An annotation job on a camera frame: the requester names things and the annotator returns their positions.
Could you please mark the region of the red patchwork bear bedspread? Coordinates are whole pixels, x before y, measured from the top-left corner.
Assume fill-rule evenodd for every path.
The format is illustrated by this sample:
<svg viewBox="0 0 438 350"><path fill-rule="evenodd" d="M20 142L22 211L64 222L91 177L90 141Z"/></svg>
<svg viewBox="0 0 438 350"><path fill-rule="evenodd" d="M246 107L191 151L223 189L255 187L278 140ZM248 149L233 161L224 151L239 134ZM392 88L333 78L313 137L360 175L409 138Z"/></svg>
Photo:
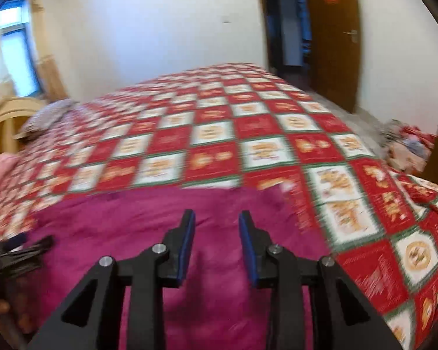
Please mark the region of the red patchwork bear bedspread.
<svg viewBox="0 0 438 350"><path fill-rule="evenodd" d="M438 323L438 185L388 167L313 97L249 63L175 73L71 108L0 184L0 240L54 237L12 305L36 330L103 255L130 258L196 214L169 349L262 349L238 216L303 258L335 257L403 349Z"/></svg>

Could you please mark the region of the magenta quilted down jacket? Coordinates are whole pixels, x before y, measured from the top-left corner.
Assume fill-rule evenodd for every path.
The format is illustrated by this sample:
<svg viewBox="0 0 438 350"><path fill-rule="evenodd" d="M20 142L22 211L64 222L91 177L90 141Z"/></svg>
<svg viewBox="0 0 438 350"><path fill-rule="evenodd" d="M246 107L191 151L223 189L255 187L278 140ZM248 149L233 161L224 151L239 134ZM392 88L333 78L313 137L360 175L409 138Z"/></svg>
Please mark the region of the magenta quilted down jacket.
<svg viewBox="0 0 438 350"><path fill-rule="evenodd" d="M285 251L328 251L277 187L160 187L78 197L34 213L51 237L31 273L31 349L263 349L270 293L254 288L267 255L244 220Z"/></svg>

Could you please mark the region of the pile of clothes on floor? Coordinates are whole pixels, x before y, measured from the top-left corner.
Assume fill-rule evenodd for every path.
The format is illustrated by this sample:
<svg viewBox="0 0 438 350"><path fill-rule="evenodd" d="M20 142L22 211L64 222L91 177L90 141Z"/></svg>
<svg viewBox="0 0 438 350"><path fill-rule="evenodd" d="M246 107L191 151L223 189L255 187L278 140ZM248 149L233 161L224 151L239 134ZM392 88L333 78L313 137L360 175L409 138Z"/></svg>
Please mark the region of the pile of clothes on floor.
<svg viewBox="0 0 438 350"><path fill-rule="evenodd" d="M410 175L423 173L434 149L435 134L392 119L383 125L380 135L380 147L388 166Z"/></svg>

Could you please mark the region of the brown wooden door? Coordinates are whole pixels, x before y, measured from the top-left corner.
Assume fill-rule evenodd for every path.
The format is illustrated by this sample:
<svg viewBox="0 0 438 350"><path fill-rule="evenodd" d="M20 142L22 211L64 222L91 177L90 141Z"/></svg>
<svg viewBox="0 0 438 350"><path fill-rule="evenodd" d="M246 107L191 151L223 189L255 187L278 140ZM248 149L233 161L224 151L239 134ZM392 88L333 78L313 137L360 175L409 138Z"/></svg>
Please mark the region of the brown wooden door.
<svg viewBox="0 0 438 350"><path fill-rule="evenodd" d="M261 0L269 68L353 113L361 68L358 0Z"/></svg>

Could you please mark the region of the grey striped pillow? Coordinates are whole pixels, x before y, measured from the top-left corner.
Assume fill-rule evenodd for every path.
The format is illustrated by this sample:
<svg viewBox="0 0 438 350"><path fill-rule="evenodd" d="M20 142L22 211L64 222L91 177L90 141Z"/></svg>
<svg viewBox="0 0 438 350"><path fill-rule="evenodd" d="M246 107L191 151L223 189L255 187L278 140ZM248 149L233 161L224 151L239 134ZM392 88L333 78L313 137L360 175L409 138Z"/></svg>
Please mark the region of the grey striped pillow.
<svg viewBox="0 0 438 350"><path fill-rule="evenodd" d="M20 134L41 134L47 131L75 105L76 102L71 99L62 99L46 105L22 125Z"/></svg>

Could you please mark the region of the cream wooden headboard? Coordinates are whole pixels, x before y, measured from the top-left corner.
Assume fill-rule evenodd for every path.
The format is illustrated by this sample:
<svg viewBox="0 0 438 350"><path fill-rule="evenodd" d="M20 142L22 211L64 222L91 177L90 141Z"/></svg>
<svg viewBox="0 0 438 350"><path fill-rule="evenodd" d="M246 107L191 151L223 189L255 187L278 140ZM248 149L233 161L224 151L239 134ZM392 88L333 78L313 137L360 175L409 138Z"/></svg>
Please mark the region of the cream wooden headboard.
<svg viewBox="0 0 438 350"><path fill-rule="evenodd" d="M46 102L33 97L9 99L0 106L0 153L17 153L22 148L15 135L25 121L44 108Z"/></svg>

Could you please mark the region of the window with blue frame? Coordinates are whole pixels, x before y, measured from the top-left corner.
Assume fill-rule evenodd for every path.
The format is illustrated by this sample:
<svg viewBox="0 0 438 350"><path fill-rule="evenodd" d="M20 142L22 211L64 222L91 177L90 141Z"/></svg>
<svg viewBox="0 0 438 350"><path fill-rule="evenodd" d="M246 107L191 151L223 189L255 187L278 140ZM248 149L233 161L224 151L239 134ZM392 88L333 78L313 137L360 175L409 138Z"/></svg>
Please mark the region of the window with blue frame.
<svg viewBox="0 0 438 350"><path fill-rule="evenodd" d="M18 97L37 97L42 92L31 56L28 21L25 0L7 0L0 9L1 51Z"/></svg>

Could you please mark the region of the beige patterned curtain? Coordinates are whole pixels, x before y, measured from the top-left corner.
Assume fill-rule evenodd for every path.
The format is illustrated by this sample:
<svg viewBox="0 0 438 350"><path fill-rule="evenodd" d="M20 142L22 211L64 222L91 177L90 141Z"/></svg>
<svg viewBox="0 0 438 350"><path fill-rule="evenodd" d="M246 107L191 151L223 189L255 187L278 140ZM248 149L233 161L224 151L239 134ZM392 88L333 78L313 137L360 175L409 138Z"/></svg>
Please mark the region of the beige patterned curtain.
<svg viewBox="0 0 438 350"><path fill-rule="evenodd" d="M0 8L7 0L0 0ZM31 42L31 63L37 70L37 77L43 88L44 98L50 102L66 99L67 91L54 56L51 54L46 35L45 9L42 0L24 0L29 21L24 28ZM16 87L11 85L11 72L4 64L3 51L0 49L0 106L14 97Z"/></svg>

